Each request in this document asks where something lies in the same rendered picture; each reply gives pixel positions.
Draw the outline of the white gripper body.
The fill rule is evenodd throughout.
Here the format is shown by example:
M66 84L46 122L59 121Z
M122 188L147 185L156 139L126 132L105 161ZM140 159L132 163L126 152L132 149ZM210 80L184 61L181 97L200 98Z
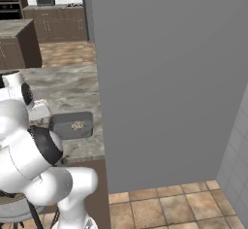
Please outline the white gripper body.
M51 110L46 99L36 100L33 108L29 111L29 120L35 121L51 117Z

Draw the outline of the grey tupperware container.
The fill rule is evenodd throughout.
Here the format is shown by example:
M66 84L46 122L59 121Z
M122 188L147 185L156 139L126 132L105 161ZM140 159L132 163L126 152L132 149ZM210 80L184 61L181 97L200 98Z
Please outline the grey tupperware container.
M80 130L73 130L72 124L75 121L82 121L84 127ZM49 129L62 140L89 138L93 135L93 128L94 120L91 112L54 114L49 122Z

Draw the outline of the grey fridge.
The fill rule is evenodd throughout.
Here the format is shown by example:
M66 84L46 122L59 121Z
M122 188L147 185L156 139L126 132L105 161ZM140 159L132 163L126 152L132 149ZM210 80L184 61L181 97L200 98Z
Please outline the grey fridge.
M108 189L212 180L248 84L248 0L85 0Z

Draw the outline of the brown kitchen island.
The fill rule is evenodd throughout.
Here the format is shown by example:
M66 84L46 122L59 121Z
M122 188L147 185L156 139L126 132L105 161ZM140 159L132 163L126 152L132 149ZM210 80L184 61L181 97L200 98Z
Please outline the brown kitchen island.
M34 20L0 20L0 71L41 67Z

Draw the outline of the brown base cupboard run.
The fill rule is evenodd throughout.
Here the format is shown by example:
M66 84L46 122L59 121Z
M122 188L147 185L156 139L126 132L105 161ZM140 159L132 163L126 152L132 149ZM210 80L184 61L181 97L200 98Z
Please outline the brown base cupboard run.
M32 18L40 43L86 41L84 10L82 7L55 5L27 6L25 18Z

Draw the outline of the brown counter cabinet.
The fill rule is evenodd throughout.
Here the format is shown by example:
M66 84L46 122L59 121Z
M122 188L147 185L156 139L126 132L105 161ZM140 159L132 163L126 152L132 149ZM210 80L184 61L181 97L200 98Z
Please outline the brown counter cabinet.
M95 220L98 229L111 229L109 216L109 192L107 181L106 161L104 159L85 162L63 162L65 167L88 167L96 171L98 186L96 191L85 199L85 207Z

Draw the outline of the grey stool with black legs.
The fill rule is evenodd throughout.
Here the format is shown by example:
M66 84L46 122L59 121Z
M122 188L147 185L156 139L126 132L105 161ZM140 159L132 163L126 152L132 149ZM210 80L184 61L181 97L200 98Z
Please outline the grey stool with black legs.
M45 229L39 214L46 208L32 205L22 193L6 193L0 190L0 229L7 223L12 223L14 229L20 225L24 228L24 221L33 219L37 229Z

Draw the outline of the black built-in oven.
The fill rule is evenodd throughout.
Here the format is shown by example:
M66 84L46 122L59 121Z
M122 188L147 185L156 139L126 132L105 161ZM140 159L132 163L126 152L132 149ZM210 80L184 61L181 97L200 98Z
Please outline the black built-in oven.
M0 3L0 20L22 19L18 3Z

